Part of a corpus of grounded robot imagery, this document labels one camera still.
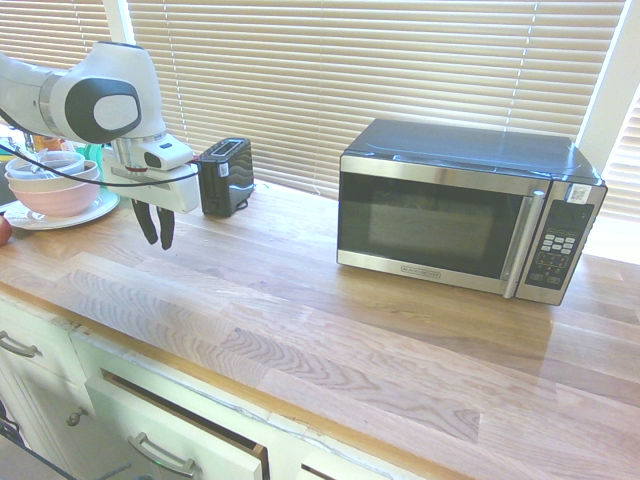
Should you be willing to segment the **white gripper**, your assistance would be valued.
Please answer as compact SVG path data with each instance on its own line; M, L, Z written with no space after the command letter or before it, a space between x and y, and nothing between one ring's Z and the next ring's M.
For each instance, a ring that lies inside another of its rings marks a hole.
M188 213L200 205L197 172L190 165L134 173L122 164L104 162L103 176L106 183L117 184L109 187L111 191L132 199L134 214L149 244L153 244L153 221L148 204L157 206L160 221L157 238L163 250L170 249L173 243L174 212Z

